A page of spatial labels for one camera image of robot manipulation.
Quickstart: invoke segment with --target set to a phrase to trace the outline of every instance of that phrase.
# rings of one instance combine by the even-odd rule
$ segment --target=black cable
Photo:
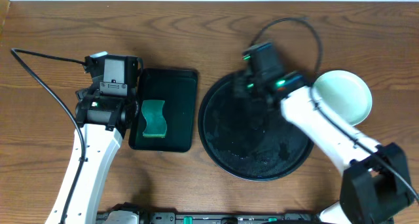
[[[317,33],[317,31],[313,28],[313,26],[311,24],[309,24],[305,18],[282,18],[279,20],[275,20],[272,21],[271,23],[269,23],[268,25],[266,25],[262,30],[260,30],[260,32],[258,32],[258,34],[255,36],[255,38],[252,40],[252,42],[250,43],[250,46],[253,46],[257,40],[262,36],[262,34],[270,27],[273,26],[275,24],[278,24],[280,22],[284,22],[284,21],[295,21],[298,22],[300,24],[303,24],[304,26],[306,26],[310,32],[313,34],[314,39],[316,40],[317,46],[318,46],[318,58],[316,60],[316,64],[314,66],[314,73],[316,74],[316,78],[319,75],[319,71],[320,71],[320,66],[321,66],[321,60],[323,58],[323,44],[321,42],[320,36]],[[319,113],[327,120],[330,122],[330,124],[332,124],[336,129],[338,129],[342,134],[344,134],[346,137],[348,137],[350,140],[352,140],[354,142],[354,144],[358,145],[360,148],[362,148],[365,152],[367,152],[368,154],[370,154],[372,156],[372,158],[374,158],[381,166],[385,167],[385,169],[389,170],[395,177],[397,177],[402,183],[403,185],[406,186],[406,188],[412,193],[412,195],[414,196],[414,198],[416,199],[416,201],[419,204],[419,195],[418,193],[414,190],[413,186],[411,184],[409,184],[405,178],[403,178],[403,176],[401,176],[391,165],[389,165],[386,161],[384,161],[381,157],[379,157],[377,154],[375,154],[373,151],[371,151],[368,147],[366,147],[365,145],[363,145],[361,142],[359,142],[356,138],[352,137],[349,133],[347,133],[344,129],[342,129],[339,125],[337,125],[332,119],[330,119],[319,107],[319,103],[316,101],[316,99],[314,99],[314,87],[310,87],[310,91],[309,91],[309,95],[310,95],[310,99],[314,104],[314,107],[319,111]]]
[[[48,87],[48,85],[46,83],[44,83],[30,68],[29,66],[27,66],[27,64],[25,64],[25,62],[19,57],[19,55],[17,54],[17,52],[20,53],[24,53],[24,54],[30,54],[30,55],[34,55],[34,56],[39,56],[39,57],[43,57],[43,58],[49,58],[52,60],[61,60],[61,61],[67,61],[67,62],[73,62],[73,63],[78,63],[78,64],[82,64],[85,65],[84,62],[82,61],[78,61],[78,60],[72,60],[72,59],[67,59],[67,58],[60,58],[60,57],[55,57],[55,56],[49,56],[46,54],[39,54],[39,53],[35,53],[32,51],[27,51],[27,50],[21,50],[21,49],[17,49],[17,48],[12,48],[10,50],[10,52],[12,53],[12,55],[14,56],[14,58],[16,58],[16,60],[19,62],[19,64],[49,93],[51,94],[51,96],[60,104],[60,106],[64,109],[64,111],[67,113],[68,117],[70,118],[71,122],[74,124],[74,127],[76,128],[76,131],[80,137],[80,143],[81,143],[81,158],[80,158],[80,163],[79,163],[79,167],[77,168],[73,183],[71,184],[70,187],[70,191],[68,193],[67,196],[67,200],[65,201],[64,204],[64,208],[63,208],[63,213],[61,216],[61,221],[60,223],[64,224],[65,223],[65,218],[67,217],[67,211],[68,211],[68,207],[70,205],[70,201],[71,201],[71,197],[73,196],[74,193],[74,189],[76,187],[77,181],[79,180],[79,176],[81,173],[81,169],[83,167],[83,163],[86,160],[86,146],[84,144],[84,139],[83,139],[83,135],[81,133],[81,130],[79,128],[79,126],[77,126],[76,120],[73,116],[73,114],[71,114],[70,110],[67,108],[67,106],[64,104],[64,102]]]

